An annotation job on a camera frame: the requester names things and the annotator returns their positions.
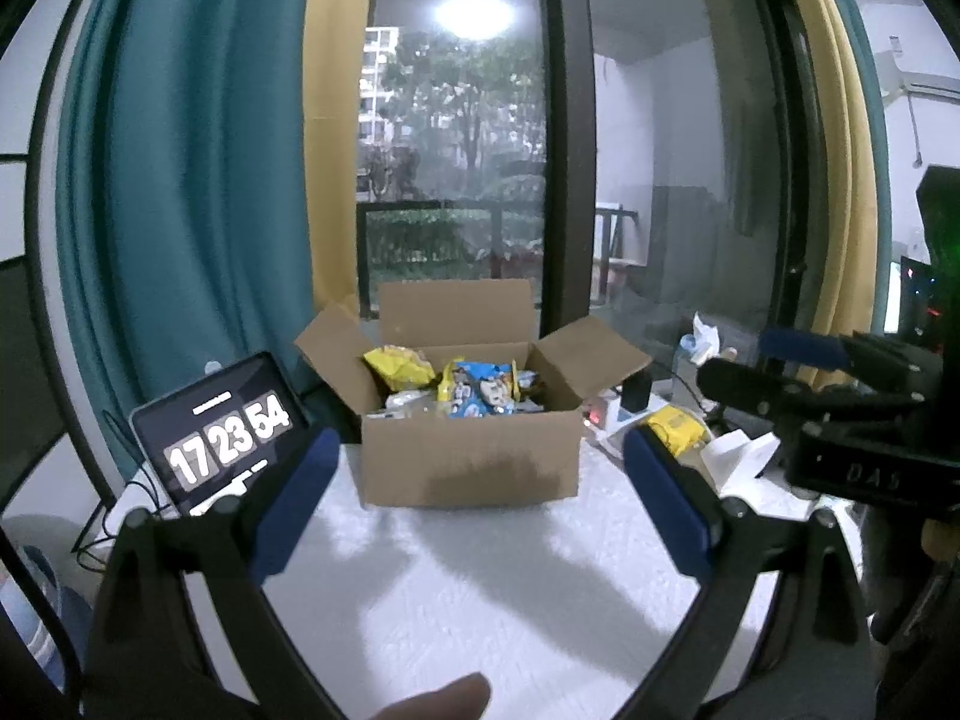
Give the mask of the tablet showing clock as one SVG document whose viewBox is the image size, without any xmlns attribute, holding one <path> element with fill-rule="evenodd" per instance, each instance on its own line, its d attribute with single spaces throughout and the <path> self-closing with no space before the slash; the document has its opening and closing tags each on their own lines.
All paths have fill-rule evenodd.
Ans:
<svg viewBox="0 0 960 720">
<path fill-rule="evenodd" d="M 182 515 L 244 496 L 308 432 L 274 356 L 260 351 L 139 406 L 132 433 Z"/>
</svg>

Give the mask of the yellow chips bag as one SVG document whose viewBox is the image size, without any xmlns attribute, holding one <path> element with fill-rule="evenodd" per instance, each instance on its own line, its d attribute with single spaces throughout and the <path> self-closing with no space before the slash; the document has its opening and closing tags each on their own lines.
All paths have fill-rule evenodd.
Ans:
<svg viewBox="0 0 960 720">
<path fill-rule="evenodd" d="M 436 379 L 430 361 L 416 349 L 384 344 L 366 351 L 363 361 L 381 377 L 394 394 L 405 390 L 420 390 Z"/>
</svg>

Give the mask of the yellow right curtain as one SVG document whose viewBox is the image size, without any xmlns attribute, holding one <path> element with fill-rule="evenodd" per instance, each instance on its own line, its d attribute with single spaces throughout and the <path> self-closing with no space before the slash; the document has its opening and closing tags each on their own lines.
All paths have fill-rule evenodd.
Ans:
<svg viewBox="0 0 960 720">
<path fill-rule="evenodd" d="M 827 154 L 828 242 L 814 330 L 866 332 L 874 315 L 877 188 L 861 76 L 836 0 L 796 0 Z"/>
</svg>

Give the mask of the black power adapter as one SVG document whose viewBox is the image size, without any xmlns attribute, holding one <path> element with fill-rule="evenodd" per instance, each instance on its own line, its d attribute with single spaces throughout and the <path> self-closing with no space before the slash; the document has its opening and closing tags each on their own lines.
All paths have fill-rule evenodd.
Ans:
<svg viewBox="0 0 960 720">
<path fill-rule="evenodd" d="M 631 374 L 628 379 L 622 382 L 622 388 L 620 388 L 622 410 L 628 411 L 632 415 L 646 411 L 649 408 L 649 400 L 651 400 L 651 390 L 651 372 L 647 369 L 641 369 L 641 371 Z"/>
</svg>

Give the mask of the brown cardboard box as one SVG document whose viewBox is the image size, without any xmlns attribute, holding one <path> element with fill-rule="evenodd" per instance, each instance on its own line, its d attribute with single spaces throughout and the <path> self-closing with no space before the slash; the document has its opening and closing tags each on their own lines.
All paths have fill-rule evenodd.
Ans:
<svg viewBox="0 0 960 720">
<path fill-rule="evenodd" d="M 539 337 L 526 280 L 387 283 L 377 341 L 324 307 L 296 348 L 359 421 L 359 499 L 464 509 L 576 496 L 586 416 L 651 356 L 585 316 Z"/>
</svg>

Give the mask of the yellow left curtain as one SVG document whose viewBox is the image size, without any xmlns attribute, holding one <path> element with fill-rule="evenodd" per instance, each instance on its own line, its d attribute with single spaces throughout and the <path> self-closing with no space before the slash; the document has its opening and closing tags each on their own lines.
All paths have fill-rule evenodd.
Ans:
<svg viewBox="0 0 960 720">
<path fill-rule="evenodd" d="M 358 310 L 359 77 L 371 0 L 306 0 L 302 32 L 304 187 L 314 304 Z"/>
</svg>

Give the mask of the blue cartoon snack bag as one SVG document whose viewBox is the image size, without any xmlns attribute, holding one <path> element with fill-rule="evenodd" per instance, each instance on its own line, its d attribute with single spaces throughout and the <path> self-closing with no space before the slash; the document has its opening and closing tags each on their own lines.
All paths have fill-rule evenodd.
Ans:
<svg viewBox="0 0 960 720">
<path fill-rule="evenodd" d="M 438 398 L 449 403 L 451 418 L 486 418 L 514 415 L 521 387 L 514 362 L 455 359 L 444 367 Z"/>
</svg>

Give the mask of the clear bag of biscuits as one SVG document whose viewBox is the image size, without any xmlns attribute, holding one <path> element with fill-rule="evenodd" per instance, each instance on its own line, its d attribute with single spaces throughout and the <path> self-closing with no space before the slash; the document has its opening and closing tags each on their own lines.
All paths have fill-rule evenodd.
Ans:
<svg viewBox="0 0 960 720">
<path fill-rule="evenodd" d="M 427 416 L 448 416 L 449 403 L 438 398 L 436 390 L 404 390 L 389 395 L 379 410 L 370 413 L 371 419 L 410 419 Z"/>
</svg>

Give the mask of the yellow curtain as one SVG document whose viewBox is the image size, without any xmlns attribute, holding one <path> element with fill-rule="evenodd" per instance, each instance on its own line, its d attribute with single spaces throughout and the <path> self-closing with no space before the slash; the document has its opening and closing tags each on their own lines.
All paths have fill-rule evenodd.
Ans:
<svg viewBox="0 0 960 720">
<path fill-rule="evenodd" d="M 358 310 L 359 77 L 371 0 L 306 0 L 302 32 L 304 187 L 314 304 Z"/>
<path fill-rule="evenodd" d="M 796 0 L 827 154 L 828 242 L 814 330 L 866 332 L 874 315 L 877 188 L 861 76 L 836 0 Z"/>
</svg>

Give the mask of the white charger block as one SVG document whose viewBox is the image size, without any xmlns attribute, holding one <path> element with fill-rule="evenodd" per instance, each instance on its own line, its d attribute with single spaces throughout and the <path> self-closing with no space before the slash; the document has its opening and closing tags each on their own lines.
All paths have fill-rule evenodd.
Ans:
<svg viewBox="0 0 960 720">
<path fill-rule="evenodd" d="M 584 419 L 594 431 L 613 433 L 619 426 L 622 395 L 617 390 L 604 390 L 584 404 Z"/>
</svg>

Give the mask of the computer monitor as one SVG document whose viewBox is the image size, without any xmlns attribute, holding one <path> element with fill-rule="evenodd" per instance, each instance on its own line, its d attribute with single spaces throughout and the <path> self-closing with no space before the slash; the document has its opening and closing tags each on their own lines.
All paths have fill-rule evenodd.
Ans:
<svg viewBox="0 0 960 720">
<path fill-rule="evenodd" d="M 935 273 L 932 266 L 907 255 L 900 259 L 900 319 L 898 338 L 934 351 L 939 309 L 935 305 Z"/>
</svg>

